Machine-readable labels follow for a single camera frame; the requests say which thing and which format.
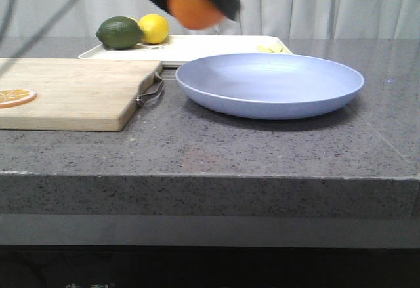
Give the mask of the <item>orange fruit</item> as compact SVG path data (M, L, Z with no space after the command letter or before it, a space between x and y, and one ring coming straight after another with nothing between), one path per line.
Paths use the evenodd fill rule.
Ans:
M211 0L167 0L170 15L189 30L202 30L226 17Z

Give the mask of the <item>blue plate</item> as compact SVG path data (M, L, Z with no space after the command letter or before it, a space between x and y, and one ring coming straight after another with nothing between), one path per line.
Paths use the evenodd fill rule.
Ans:
M294 54L226 54L176 71L188 98L216 112L251 119L315 117L349 103L364 77L337 62Z

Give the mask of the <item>white plastic tray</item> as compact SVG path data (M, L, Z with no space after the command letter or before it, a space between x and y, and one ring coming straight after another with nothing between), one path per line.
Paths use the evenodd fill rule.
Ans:
M277 37L264 35L171 35L163 43L139 43L130 49L114 50L99 44L79 55L80 59L159 60L176 68L189 61L238 53L275 52L291 54Z

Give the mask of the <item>yellow lemon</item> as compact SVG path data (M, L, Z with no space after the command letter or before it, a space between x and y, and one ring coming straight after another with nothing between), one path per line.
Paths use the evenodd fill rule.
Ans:
M158 14L143 16L138 25L143 32L142 42L148 44L160 44L169 35L170 27L166 18Z

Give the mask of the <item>green lime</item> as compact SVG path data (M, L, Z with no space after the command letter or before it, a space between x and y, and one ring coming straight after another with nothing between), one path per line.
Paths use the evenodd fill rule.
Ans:
M111 17L99 26L97 39L112 49L130 49L140 42L143 31L138 22L126 16Z

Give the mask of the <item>white curtain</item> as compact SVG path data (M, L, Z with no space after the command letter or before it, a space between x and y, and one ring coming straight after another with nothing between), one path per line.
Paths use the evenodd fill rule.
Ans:
M16 0L7 33L29 37L67 0ZM236 21L210 34L271 35L282 39L417 39L419 0L240 0ZM157 14L148 0L79 0L49 30L53 37L92 37L111 16Z

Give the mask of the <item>bamboo cutting board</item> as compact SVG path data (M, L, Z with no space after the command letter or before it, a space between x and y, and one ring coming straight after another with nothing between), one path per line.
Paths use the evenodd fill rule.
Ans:
M158 60L1 59L1 89L31 89L32 101L1 109L1 128L120 131L137 110L135 98L162 71Z

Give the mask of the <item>orange slice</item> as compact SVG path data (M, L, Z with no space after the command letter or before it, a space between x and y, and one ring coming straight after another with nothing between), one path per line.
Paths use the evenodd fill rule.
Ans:
M1 108L10 108L31 102L37 93L31 89L2 89Z

